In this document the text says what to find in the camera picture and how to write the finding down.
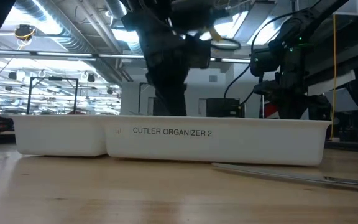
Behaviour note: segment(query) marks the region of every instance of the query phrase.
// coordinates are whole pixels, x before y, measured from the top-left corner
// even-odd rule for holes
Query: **yellow cable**
[[[209,34],[211,34],[212,39],[215,41],[223,40],[222,36],[219,35],[219,33],[216,31],[215,27],[213,27],[213,26],[209,29]]]
[[[26,38],[26,39],[27,39],[27,37],[30,37],[31,35],[33,35],[34,32],[35,32],[35,29],[31,32],[31,34],[27,34],[27,35],[24,35],[24,36],[18,36],[18,35],[15,35],[15,36],[16,36],[17,38]]]
[[[336,75],[337,75],[337,62],[336,62],[336,15],[334,14],[334,99],[333,108],[331,115],[331,140],[334,138],[334,115],[335,115],[335,104],[336,104]]]

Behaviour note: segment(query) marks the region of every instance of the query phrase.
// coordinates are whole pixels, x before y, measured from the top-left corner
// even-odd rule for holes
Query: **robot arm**
[[[138,33],[148,68],[147,81],[172,116],[186,116],[184,82],[189,69],[208,68],[211,59],[211,41],[187,32],[211,28],[216,19],[229,15],[209,5],[189,8],[180,2],[128,0],[131,12],[122,18],[128,31]]]
[[[256,77],[277,71],[274,81],[264,81],[254,93],[264,95],[278,108],[281,119],[300,119],[311,105],[329,106],[324,97],[305,96],[305,55],[308,41],[319,25],[348,0],[318,1],[314,6],[298,11],[284,22],[277,38],[267,48],[251,53],[250,69]]]

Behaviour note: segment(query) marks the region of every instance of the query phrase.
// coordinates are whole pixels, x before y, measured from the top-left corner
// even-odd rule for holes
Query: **wooden table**
[[[358,179],[358,153],[319,168]],[[258,179],[205,163],[28,157],[0,146],[0,223],[358,223],[358,192]]]

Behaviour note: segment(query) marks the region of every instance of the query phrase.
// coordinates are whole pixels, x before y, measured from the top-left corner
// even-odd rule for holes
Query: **white plastic tray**
[[[12,116],[17,150],[43,156],[106,154],[104,129],[96,116]]]
[[[327,121],[101,116],[113,157],[316,166]]]

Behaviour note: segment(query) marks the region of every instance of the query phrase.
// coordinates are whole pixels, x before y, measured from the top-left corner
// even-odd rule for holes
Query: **ductwork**
[[[54,40],[69,52],[96,53],[92,45],[52,0],[17,0],[15,8],[24,14],[31,15],[40,23],[54,20],[62,28],[62,33],[58,34]],[[99,58],[94,62],[86,63],[94,67],[107,82],[121,85],[121,71],[116,70],[103,59]]]
[[[106,4],[113,18],[121,19],[123,16],[125,16],[126,12],[124,12],[123,8],[121,7],[119,0],[106,0]],[[127,44],[134,54],[143,54],[139,41],[127,42]]]

